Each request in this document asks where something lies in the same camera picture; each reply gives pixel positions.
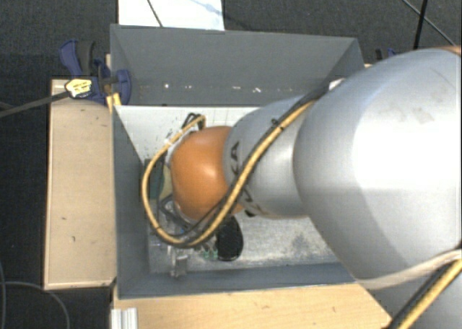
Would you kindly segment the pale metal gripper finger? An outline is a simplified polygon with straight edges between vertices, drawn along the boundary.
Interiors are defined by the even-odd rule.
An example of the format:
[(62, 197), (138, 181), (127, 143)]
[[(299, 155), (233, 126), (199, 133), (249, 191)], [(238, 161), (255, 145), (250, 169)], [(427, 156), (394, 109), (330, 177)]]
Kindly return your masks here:
[(187, 274), (189, 255), (185, 250), (172, 248), (170, 251), (170, 275), (179, 278)]

